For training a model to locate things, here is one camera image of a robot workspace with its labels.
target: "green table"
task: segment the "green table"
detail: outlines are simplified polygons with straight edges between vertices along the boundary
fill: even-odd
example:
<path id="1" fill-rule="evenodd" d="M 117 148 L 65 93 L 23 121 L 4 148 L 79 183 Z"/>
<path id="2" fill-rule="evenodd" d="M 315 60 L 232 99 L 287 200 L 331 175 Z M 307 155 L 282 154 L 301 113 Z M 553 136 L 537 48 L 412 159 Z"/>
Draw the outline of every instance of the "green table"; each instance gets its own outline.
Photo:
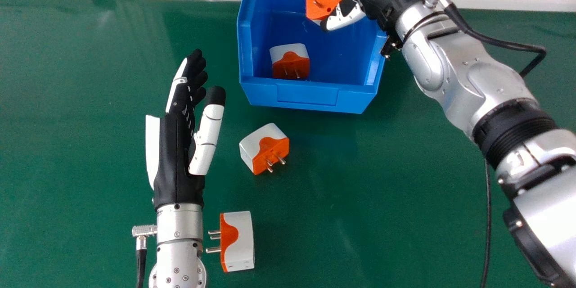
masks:
<path id="1" fill-rule="evenodd" d="M 153 224 L 144 116 L 163 114 L 181 59 L 196 47 L 228 102 L 207 177 L 204 229 L 250 210 L 253 271 L 212 287 L 477 286 L 485 193 L 479 150 L 387 63 L 360 116 L 249 105 L 238 83 L 237 3 L 0 0 L 0 286 L 115 288 L 135 283 L 132 225 Z M 560 126 L 576 130 L 576 15 L 465 11 L 491 36 L 542 44 L 526 79 Z M 488 48 L 520 69 L 531 54 Z M 238 142 L 275 122 L 287 165 L 253 176 Z M 501 221 L 494 186 L 490 287 L 542 287 Z M 155 262 L 148 256 L 148 271 Z"/>

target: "blue bin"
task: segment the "blue bin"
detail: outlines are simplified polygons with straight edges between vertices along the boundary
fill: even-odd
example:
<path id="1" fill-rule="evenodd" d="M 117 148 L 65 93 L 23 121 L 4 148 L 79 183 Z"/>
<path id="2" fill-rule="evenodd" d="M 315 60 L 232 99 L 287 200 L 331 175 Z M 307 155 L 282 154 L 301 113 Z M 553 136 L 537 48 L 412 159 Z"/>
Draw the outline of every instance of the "blue bin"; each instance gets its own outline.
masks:
<path id="1" fill-rule="evenodd" d="M 305 15 L 305 0 L 242 0 L 238 14 L 240 83 L 252 105 L 362 113 L 374 99 L 386 35 L 364 18 L 323 32 Z M 272 78 L 270 48 L 303 43 L 307 80 Z"/>

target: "robotic arm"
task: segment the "robotic arm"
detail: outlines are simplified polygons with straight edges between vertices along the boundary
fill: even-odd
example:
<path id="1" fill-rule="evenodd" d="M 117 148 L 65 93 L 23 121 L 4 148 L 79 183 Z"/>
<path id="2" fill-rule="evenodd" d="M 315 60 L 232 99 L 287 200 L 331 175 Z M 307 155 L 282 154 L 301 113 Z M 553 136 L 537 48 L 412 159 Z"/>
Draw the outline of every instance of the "robotic arm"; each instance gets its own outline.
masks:
<path id="1" fill-rule="evenodd" d="M 545 50 L 537 48 L 539 57 L 518 74 L 482 42 L 515 50 L 527 45 L 475 33 L 450 0 L 358 4 L 389 35 L 382 54 L 402 50 L 420 90 L 495 169 L 511 205 L 504 222 L 536 276 L 550 286 L 576 287 L 576 136 L 540 109 L 521 76 Z"/>
<path id="2" fill-rule="evenodd" d="M 156 235 L 157 263 L 150 288 L 203 288 L 206 268 L 202 254 L 204 176 L 208 172 L 224 114 L 221 87 L 202 87 L 208 76 L 200 50 L 185 58 L 170 89 L 163 118 L 146 116 L 146 169 L 154 190 L 156 225 L 134 226 L 137 288 L 144 284 L 146 238 Z M 206 97 L 198 130 L 194 110 Z"/>

